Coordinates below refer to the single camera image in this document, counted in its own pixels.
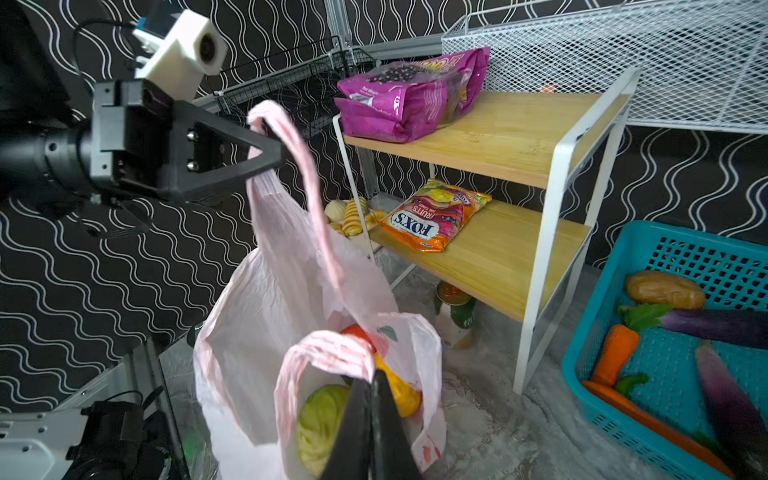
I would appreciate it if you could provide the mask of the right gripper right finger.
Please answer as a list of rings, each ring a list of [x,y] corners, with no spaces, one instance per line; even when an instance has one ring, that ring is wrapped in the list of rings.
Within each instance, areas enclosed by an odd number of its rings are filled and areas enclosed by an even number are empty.
[[[383,370],[377,369],[371,384],[371,463],[374,480],[421,480],[401,417]]]

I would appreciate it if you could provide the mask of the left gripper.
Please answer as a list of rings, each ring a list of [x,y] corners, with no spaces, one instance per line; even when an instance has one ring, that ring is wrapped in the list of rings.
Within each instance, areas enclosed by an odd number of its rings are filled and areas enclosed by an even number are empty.
[[[286,147],[146,80],[101,83],[90,119],[1,128],[1,197],[35,204],[138,197],[212,202],[283,165]]]

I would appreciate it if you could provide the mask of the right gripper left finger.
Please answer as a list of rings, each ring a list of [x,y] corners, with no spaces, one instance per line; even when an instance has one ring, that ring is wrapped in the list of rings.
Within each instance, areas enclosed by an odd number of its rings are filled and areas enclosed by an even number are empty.
[[[353,381],[340,428],[321,480],[366,480],[372,458],[371,385]]]

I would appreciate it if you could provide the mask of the green cabbage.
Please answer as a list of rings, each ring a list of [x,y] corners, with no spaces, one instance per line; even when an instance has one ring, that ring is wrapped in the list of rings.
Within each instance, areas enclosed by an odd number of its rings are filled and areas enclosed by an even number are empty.
[[[330,458],[350,390],[345,385],[324,385],[309,395],[299,412],[295,427],[299,459],[317,478]]]

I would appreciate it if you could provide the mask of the pink plastic bag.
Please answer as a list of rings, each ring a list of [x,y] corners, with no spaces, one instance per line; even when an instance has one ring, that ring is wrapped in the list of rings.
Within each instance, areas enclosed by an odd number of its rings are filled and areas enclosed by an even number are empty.
[[[277,103],[247,116],[271,130],[304,182],[298,204],[273,171],[246,182],[256,248],[240,263],[194,346],[197,401],[223,479],[306,479],[295,427],[322,382],[383,370],[423,476],[443,455],[442,344],[403,313],[383,272],[327,223],[314,158]]]

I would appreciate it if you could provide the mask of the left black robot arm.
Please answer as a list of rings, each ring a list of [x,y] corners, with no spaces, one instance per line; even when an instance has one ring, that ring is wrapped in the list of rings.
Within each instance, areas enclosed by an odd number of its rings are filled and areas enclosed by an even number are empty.
[[[134,78],[97,83],[79,121],[20,5],[2,3],[3,199],[53,219],[89,202],[209,202],[285,163],[278,140],[194,104],[227,53],[206,17],[160,2],[131,30],[144,51]]]

